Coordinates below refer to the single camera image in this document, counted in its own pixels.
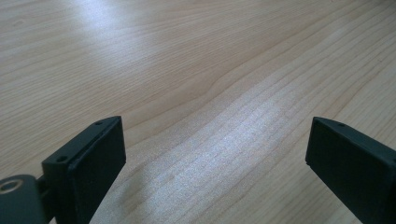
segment small hole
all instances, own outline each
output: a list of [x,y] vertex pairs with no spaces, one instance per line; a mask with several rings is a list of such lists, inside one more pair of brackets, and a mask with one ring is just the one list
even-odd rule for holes
[[65,160],[67,160],[67,157],[66,156],[62,156],[62,157],[58,158],[58,160],[56,160],[56,161],[57,162],[62,162],[62,161],[65,161]]
[[23,180],[21,179],[9,180],[6,183],[0,185],[0,194],[6,194],[14,191],[15,189],[18,189],[22,183]]

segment light wood surface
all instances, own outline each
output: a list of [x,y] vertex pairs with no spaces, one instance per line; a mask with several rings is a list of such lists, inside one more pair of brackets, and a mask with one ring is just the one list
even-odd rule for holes
[[359,223],[305,165],[314,116],[396,148],[396,3],[0,4],[0,178],[121,115],[92,223]]

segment wood grain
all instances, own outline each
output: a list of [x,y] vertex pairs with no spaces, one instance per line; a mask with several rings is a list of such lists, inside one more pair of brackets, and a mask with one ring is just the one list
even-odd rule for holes
[[359,223],[304,154],[314,116],[396,148],[395,4],[2,1],[0,178],[121,115],[92,223]]

